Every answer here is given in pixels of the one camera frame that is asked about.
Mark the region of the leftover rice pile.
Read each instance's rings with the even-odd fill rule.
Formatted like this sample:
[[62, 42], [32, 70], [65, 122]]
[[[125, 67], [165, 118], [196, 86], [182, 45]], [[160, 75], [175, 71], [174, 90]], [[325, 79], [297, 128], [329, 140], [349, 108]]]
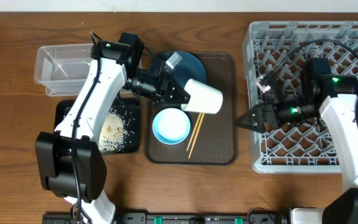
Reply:
[[132, 113], [111, 109], [104, 121], [99, 137], [102, 154], [123, 154], [135, 150], [138, 143]]

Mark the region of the light blue bowl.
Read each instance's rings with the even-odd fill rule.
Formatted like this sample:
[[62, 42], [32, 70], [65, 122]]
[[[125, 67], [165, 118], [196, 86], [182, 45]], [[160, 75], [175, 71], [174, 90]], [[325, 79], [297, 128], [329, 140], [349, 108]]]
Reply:
[[191, 123], [188, 115], [176, 108], [167, 108], [157, 113], [152, 121], [154, 136], [167, 145], [182, 142], [190, 133]]

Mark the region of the dark blue plate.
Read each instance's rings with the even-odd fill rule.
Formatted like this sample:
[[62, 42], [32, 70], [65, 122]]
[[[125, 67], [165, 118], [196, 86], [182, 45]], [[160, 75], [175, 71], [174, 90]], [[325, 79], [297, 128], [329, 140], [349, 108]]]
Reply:
[[[164, 59], [169, 58], [174, 51], [164, 52], [158, 54], [151, 62], [149, 67], [149, 75], [152, 77], [157, 76], [157, 72], [164, 63]], [[181, 60], [175, 65], [173, 69], [169, 69], [171, 76], [184, 87], [189, 79], [197, 80], [198, 82], [206, 84], [206, 71], [200, 60], [193, 54], [177, 51], [181, 56]]]

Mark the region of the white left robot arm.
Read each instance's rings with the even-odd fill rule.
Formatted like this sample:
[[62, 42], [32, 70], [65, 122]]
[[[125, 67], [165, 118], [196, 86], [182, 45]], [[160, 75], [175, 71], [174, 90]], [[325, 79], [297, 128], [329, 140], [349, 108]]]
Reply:
[[156, 77], [138, 68], [143, 42], [124, 34], [119, 41], [99, 40], [91, 48], [88, 77], [80, 94], [52, 133], [35, 141], [41, 185], [72, 204], [67, 223], [112, 223], [115, 205], [103, 188], [107, 167], [98, 148], [104, 121], [125, 87], [153, 101], [184, 104], [190, 94], [173, 79], [183, 60], [178, 52], [159, 55]]

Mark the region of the white paper cup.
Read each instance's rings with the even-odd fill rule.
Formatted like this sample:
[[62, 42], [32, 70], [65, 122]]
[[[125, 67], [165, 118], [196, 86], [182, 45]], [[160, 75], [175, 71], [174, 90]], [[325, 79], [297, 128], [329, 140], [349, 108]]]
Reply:
[[181, 104], [183, 111], [216, 114], [222, 107], [223, 94], [218, 89], [189, 79], [184, 90], [190, 95], [190, 99], [187, 104]]

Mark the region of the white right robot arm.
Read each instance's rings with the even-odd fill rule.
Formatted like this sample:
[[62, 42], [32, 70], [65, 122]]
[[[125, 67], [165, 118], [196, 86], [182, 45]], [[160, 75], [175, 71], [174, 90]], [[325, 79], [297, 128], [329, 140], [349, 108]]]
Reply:
[[342, 174], [343, 194], [326, 208], [293, 208], [287, 223], [358, 223], [358, 80], [331, 73], [326, 58], [311, 58], [301, 69], [298, 98], [253, 106], [236, 126], [264, 133], [266, 126], [322, 119], [331, 135]]

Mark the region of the wooden chopstick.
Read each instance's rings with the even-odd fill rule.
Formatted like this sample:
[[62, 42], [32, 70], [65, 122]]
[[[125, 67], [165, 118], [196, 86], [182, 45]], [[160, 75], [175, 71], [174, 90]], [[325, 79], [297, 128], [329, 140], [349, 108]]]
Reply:
[[186, 151], [189, 151], [190, 145], [191, 145], [192, 140], [193, 140], [193, 138], [194, 138], [194, 136], [195, 136], [195, 132], [196, 132], [196, 129], [197, 129], [197, 127], [198, 127], [198, 124], [199, 124], [199, 122], [200, 122], [201, 117], [202, 117], [202, 113], [199, 113], [199, 115], [198, 115], [198, 117], [197, 117], [197, 120], [196, 120], [196, 123], [195, 123], [194, 128], [193, 128], [193, 131], [192, 131], [192, 134], [191, 134], [189, 143], [188, 143], [188, 145], [187, 145]]
[[198, 138], [198, 135], [199, 135], [199, 132], [200, 132], [200, 129], [201, 129], [201, 125], [202, 125], [204, 116], [205, 116], [205, 114], [202, 113], [202, 117], [201, 117], [201, 119], [200, 119], [200, 122], [199, 122], [198, 127], [197, 127], [196, 132], [195, 132], [195, 136], [194, 136], [194, 138], [193, 138], [193, 140], [192, 140], [192, 143], [191, 143], [190, 148], [189, 148], [189, 151], [188, 151], [188, 152], [189, 152], [189, 153], [188, 153], [188, 159], [191, 158], [191, 155], [192, 155], [192, 153], [193, 153], [193, 149], [194, 149], [195, 143], [196, 143], [196, 141], [197, 141], [197, 138]]

